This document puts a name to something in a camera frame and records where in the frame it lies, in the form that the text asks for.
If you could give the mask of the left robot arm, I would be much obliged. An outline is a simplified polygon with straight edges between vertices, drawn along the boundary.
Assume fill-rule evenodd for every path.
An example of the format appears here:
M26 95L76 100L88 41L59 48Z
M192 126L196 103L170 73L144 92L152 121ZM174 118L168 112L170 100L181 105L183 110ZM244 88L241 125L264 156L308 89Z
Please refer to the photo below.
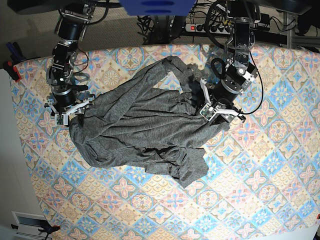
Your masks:
M217 0L207 11L203 29L226 56L225 59L216 57L210 62L214 75L219 79L214 88L209 88L204 78L200 79L204 103L199 114L213 125L231 123L234 118L246 121L248 112L236 108L233 101L261 78L251 49L256 41L282 44L286 39L284 35L256 29L260 20L257 1Z

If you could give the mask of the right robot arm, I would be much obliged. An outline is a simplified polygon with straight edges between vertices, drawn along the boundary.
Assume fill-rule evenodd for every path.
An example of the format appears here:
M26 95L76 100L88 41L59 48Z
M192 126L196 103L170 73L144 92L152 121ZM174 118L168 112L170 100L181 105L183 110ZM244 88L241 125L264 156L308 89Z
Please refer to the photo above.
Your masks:
M46 82L51 88L44 105L51 109L57 125L69 124L71 114L84 115L94 94L81 96L87 85L75 82L75 62L79 52L79 41L87 27L102 22L109 9L120 8L119 2L109 0L9 0L8 7L20 15L31 15L58 11L59 19L55 34L59 42L52 50L53 62L46 72Z

